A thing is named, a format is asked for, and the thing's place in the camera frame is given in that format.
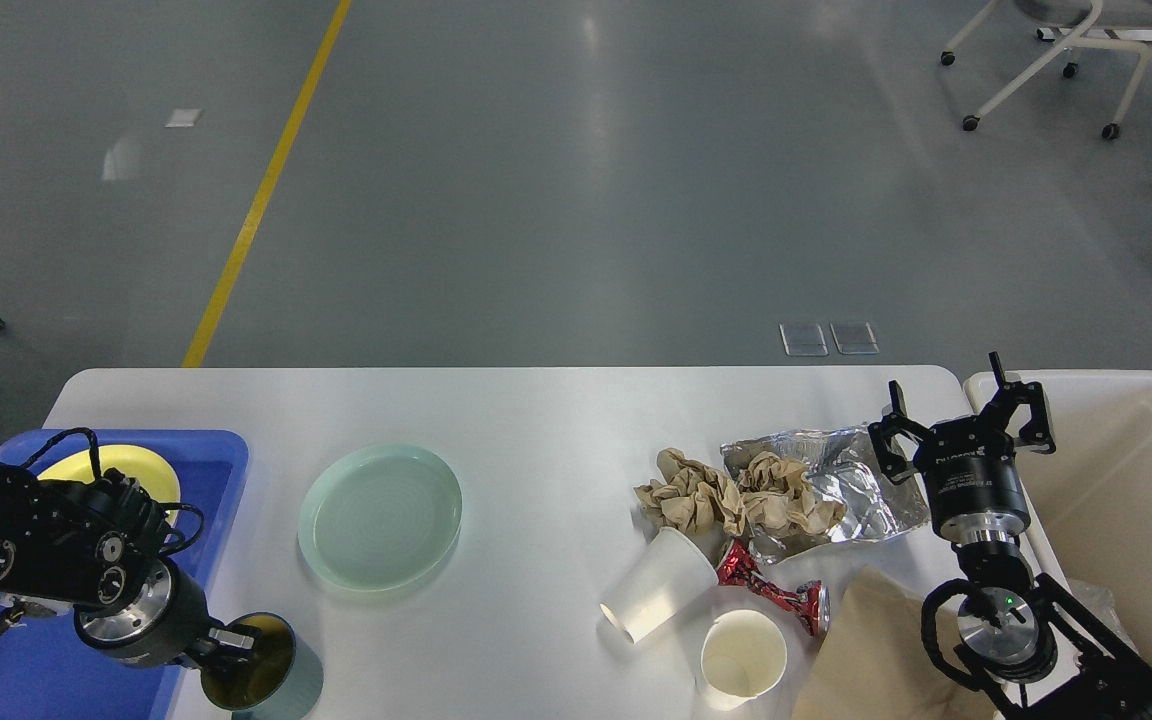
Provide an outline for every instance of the blue tray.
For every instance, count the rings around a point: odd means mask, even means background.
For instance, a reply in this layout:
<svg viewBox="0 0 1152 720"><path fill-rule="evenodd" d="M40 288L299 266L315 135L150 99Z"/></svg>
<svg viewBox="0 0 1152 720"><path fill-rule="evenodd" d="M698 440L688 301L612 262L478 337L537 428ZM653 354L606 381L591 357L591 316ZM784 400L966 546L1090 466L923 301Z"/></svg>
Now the blue tray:
<svg viewBox="0 0 1152 720"><path fill-rule="evenodd" d="M29 430L0 447L0 461L23 462L55 430ZM180 500L206 514L204 536L173 556L180 569L206 588L229 536L247 478L247 442L228 430L97 430L101 445L138 445L164 456L177 471ZM83 437L66 438L38 460L43 470L75 452ZM190 520L182 521L187 530ZM28 620L0 638L0 720L161 720L172 706L183 669L135 670L84 646L73 615Z"/></svg>

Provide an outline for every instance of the chair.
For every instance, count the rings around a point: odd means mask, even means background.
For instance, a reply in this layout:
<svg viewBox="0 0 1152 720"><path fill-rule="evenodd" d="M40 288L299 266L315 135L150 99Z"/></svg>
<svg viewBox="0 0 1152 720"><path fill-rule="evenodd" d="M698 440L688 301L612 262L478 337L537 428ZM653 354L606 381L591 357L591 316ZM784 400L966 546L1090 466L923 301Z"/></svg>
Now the chair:
<svg viewBox="0 0 1152 720"><path fill-rule="evenodd" d="M972 31L990 16L1001 0L990 0L990 3L975 14L968 24L960 29L958 33L952 38L941 53L941 65L954 65L954 50ZM1135 91L1140 85L1140 77L1144 68L1149 63L1149 45L1144 41L1121 40L1114 32L1115 29L1127 28L1152 28L1152 0L1014 0L1016 8L1021 13L1037 20L1044 26L1070 26L1069 35L1056 38L1049 50L1043 53L1020 76L1007 83L1006 88L998 91L998 94L980 106L973 114L963 118L963 129L973 131L980 123L980 119L986 118L1001 101L1011 96L1011 92L1024 85L1025 81L1032 78L1045 65L1051 63L1056 55L1064 51L1073 51L1074 55L1064 65L1067 78L1073 78L1078 74L1078 53L1084 47L1093 50L1120 50L1137 54L1137 65L1132 73L1132 78L1128 81L1128 88L1123 92L1123 100L1119 101L1119 109L1114 113L1114 119L1101 130L1101 137L1106 141L1114 141L1119 137L1119 123L1123 122L1123 116L1132 105ZM1101 29L1106 37L1087 37L1092 29Z"/></svg>

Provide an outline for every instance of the robotic arm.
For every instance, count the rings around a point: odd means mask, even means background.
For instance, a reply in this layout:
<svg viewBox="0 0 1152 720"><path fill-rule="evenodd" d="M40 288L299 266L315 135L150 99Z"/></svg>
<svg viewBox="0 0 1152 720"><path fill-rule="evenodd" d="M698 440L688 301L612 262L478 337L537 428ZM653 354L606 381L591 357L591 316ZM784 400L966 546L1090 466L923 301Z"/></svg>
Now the robotic arm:
<svg viewBox="0 0 1152 720"><path fill-rule="evenodd" d="M28 470L78 433L96 482L40 480ZM195 536L173 529L167 510L195 511ZM73 609L83 643L123 665L223 670L245 662L259 630L211 617L202 588L170 558L200 532L195 507L156 502L136 479L101 471L91 430L60 433L22 467L0 462L0 635L25 615Z"/></svg>
<svg viewBox="0 0 1152 720"><path fill-rule="evenodd" d="M990 354L990 364L998 389L979 415L925 429L905 415L893 381L890 410L869 425L888 479L900 484L922 473L932 529L952 544L967 577L934 589L923 602L929 659L955 683L987 694L1009 720L1152 720L1152 667L1049 575L1034 578L1020 553L1029 506L1016 473L1016 450L1049 454L1056 446L1041 385L1007 381L996 353ZM1030 420L1018 437L1010 437L1007 425L1021 406L1029 407ZM897 437L918 446L914 458L901 454ZM937 613L957 596L964 596L957 611L963 642L954 652L965 670L946 661L937 643ZM1079 673L1029 705L1025 684L1046 679L1056 666L1053 628L1078 651ZM1020 706L1000 682L1020 684Z"/></svg>

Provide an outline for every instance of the paper cup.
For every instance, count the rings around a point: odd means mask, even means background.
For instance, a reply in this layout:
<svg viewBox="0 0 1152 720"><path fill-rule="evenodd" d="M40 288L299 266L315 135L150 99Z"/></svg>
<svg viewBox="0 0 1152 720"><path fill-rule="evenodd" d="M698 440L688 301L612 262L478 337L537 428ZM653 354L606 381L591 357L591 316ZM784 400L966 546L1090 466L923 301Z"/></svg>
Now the paper cup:
<svg viewBox="0 0 1152 720"><path fill-rule="evenodd" d="M679 530L660 528L643 558L599 607L630 642L639 642L717 584L705 553Z"/></svg>
<svg viewBox="0 0 1152 720"><path fill-rule="evenodd" d="M771 617L726 612L705 635L696 689L714 710L732 710L776 687L786 660L785 635Z"/></svg>

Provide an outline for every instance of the white table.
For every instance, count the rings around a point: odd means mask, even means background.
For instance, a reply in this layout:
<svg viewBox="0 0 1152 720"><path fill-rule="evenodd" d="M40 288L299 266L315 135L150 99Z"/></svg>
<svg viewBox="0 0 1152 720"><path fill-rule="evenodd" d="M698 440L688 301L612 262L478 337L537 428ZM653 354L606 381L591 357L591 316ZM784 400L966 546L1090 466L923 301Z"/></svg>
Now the white table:
<svg viewBox="0 0 1152 720"><path fill-rule="evenodd" d="M637 646L602 619L600 596L649 541L631 487L655 477L664 447L720 467L721 442L877 419L890 379L922 423L972 411L934 366L124 369L70 379L47 427L247 439L247 491L211 614L274 611L305 635L325 666L314 719L708 717L692 689L696 657L710 620L741 606L781 624L790 669L736 714L785 719L818 642L771 602L719 588ZM387 442L429 447L456 471L460 541L399 597L328 591L297 551L301 498L338 457ZM819 577L838 596L864 564L920 594L960 575L927 528L813 551L770 574L787 588ZM189 676L172 717L225 713Z"/></svg>

